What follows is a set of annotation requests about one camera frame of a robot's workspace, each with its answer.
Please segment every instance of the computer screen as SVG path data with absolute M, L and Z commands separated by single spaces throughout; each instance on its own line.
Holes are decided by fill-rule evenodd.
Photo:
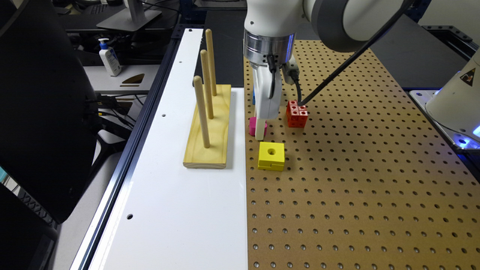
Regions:
M 0 166 L 61 223 L 89 184 L 95 94 L 50 0 L 0 27 Z

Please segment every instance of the pegboard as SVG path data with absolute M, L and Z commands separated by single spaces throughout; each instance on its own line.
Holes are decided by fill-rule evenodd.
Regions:
M 303 95 L 350 55 L 297 40 Z M 254 116 L 244 60 L 245 125 Z M 480 269 L 479 184 L 368 50 L 287 126 L 295 86 L 265 141 L 285 169 L 257 169 L 246 128 L 249 269 Z

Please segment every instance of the bottle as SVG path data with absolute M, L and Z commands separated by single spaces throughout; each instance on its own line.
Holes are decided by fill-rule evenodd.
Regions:
M 110 76 L 117 76 L 119 75 L 120 71 L 122 71 L 122 67 L 120 67 L 119 60 L 117 59 L 117 55 L 112 47 L 108 47 L 105 41 L 108 41 L 108 38 L 99 38 L 100 41 L 100 58 L 102 58 L 102 62 L 105 65 L 106 72 Z

